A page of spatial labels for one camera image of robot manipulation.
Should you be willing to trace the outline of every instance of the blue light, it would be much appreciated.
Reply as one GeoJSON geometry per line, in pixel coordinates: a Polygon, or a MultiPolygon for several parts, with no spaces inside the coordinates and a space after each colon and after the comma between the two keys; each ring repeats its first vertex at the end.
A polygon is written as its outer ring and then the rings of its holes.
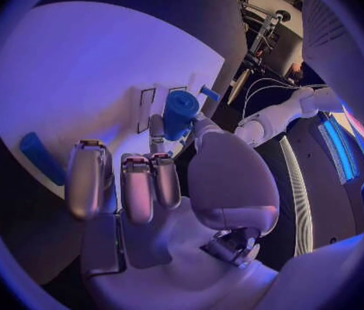
{"type": "Polygon", "coordinates": [[[347,153],[345,151],[345,147],[343,143],[341,142],[340,137],[338,136],[336,130],[333,128],[333,125],[330,123],[330,121],[324,122],[324,128],[326,132],[328,133],[330,139],[332,140],[334,147],[336,148],[338,158],[340,160],[341,166],[343,167],[344,175],[347,180],[354,178],[354,173],[352,170],[352,166],[350,165],[349,158],[347,156],[347,153]]]}

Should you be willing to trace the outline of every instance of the white panel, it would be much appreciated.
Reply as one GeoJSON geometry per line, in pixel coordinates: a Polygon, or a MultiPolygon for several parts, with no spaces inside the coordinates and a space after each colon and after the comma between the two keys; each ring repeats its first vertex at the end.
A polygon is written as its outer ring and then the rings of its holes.
{"type": "MultiPolygon", "coordinates": [[[[0,53],[0,136],[37,180],[63,197],[63,187],[19,151],[22,136],[36,132],[64,167],[80,138],[105,141],[115,156],[148,152],[147,132],[135,132],[141,90],[212,87],[222,65],[194,37],[135,10],[83,1],[41,6],[27,13],[0,53]]],[[[165,96],[156,100],[163,109],[165,96]]]]}

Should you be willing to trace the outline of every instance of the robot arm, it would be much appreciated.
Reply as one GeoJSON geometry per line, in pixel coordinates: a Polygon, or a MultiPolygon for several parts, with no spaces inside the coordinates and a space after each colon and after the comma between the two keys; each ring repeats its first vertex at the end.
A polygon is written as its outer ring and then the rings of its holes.
{"type": "Polygon", "coordinates": [[[342,112],[340,99],[330,87],[314,91],[301,87],[286,102],[271,105],[243,119],[235,134],[248,145],[257,147],[284,132],[296,118],[310,118],[324,112],[342,112]]]}

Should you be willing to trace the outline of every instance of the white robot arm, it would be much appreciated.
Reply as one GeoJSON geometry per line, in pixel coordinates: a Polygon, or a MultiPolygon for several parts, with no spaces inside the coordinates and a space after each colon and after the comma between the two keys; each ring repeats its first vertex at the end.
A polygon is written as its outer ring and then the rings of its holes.
{"type": "Polygon", "coordinates": [[[239,122],[235,134],[257,147],[284,132],[296,118],[309,118],[319,111],[342,112],[340,99],[330,87],[313,90],[301,87],[280,105],[271,105],[239,122]]]}

